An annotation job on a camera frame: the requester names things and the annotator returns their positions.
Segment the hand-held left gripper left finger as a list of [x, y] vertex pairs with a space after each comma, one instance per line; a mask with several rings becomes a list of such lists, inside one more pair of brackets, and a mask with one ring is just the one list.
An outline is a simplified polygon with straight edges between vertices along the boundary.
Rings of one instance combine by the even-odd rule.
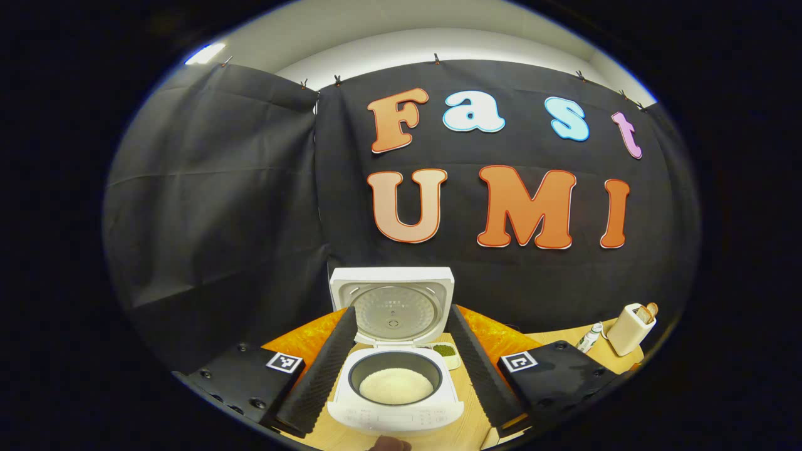
[[355, 308], [310, 323], [316, 336], [301, 334], [307, 356], [286, 346], [267, 349], [240, 342], [175, 379], [238, 422], [297, 438], [312, 433], [355, 342]]

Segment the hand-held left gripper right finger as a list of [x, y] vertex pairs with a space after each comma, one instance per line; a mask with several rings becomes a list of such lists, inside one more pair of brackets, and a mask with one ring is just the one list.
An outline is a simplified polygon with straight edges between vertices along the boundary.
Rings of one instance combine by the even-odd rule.
[[463, 306], [449, 332], [490, 425], [500, 437], [544, 433], [627, 381], [564, 340], [541, 345]]

